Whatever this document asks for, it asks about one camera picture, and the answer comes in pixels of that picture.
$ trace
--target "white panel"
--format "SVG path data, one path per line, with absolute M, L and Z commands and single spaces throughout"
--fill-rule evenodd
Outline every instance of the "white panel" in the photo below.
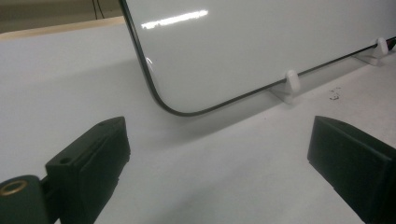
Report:
M 395 0 L 126 0 L 172 109 L 208 109 L 396 35 Z

